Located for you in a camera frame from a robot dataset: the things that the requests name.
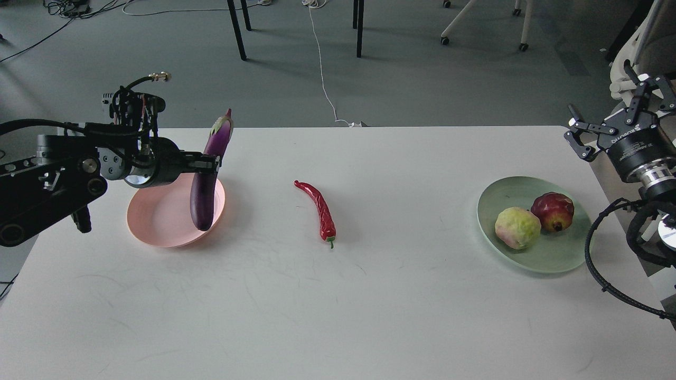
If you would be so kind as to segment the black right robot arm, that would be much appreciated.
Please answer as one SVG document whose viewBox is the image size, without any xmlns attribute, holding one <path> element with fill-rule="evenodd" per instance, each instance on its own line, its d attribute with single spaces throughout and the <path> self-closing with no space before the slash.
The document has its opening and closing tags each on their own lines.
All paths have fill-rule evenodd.
<svg viewBox="0 0 676 380">
<path fill-rule="evenodd" d="M 583 121 L 573 105 L 564 137 L 575 154 L 592 162 L 605 153 L 623 183 L 638 183 L 639 199 L 618 198 L 592 222 L 585 238 L 585 264 L 603 292 L 659 318 L 674 321 L 674 313 L 644 305 L 616 289 L 602 277 L 591 258 L 590 245 L 601 222 L 618 210 L 633 213 L 626 231 L 627 245 L 638 258 L 666 269 L 674 268 L 675 150 L 661 127 L 674 116 L 674 74 L 637 74 L 629 60 L 628 104 L 600 123 Z"/>
</svg>

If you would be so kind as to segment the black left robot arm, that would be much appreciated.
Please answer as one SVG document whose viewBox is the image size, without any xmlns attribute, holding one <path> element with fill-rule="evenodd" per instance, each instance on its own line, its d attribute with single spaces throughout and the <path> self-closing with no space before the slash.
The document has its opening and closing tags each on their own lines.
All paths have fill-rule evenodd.
<svg viewBox="0 0 676 380">
<path fill-rule="evenodd" d="M 230 142 L 231 110 L 210 129 L 203 152 L 185 151 L 158 134 L 158 115 L 166 101 L 134 88 L 143 82 L 166 82 L 166 72 L 145 75 L 103 96 L 110 123 L 70 123 L 19 119 L 2 123 L 2 134 L 29 127 L 58 127 L 62 135 L 39 135 L 36 154 L 2 164 L 1 243 L 15 247 L 71 217 L 78 231 L 92 229 L 88 205 L 124 180 L 134 188 L 169 185 L 192 173 L 190 212 L 194 226 L 213 224 L 213 197 L 218 171 Z"/>
</svg>

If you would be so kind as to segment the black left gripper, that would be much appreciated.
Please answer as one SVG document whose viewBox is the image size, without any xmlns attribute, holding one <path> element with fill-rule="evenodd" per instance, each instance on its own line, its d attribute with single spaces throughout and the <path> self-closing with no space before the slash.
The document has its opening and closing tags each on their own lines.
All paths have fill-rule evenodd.
<svg viewBox="0 0 676 380">
<path fill-rule="evenodd" d="M 146 167 L 133 167 L 125 182 L 134 188 L 160 187 L 173 183 L 182 173 L 216 175 L 222 155 L 181 151 L 170 139 L 151 139 L 151 160 Z"/>
</svg>

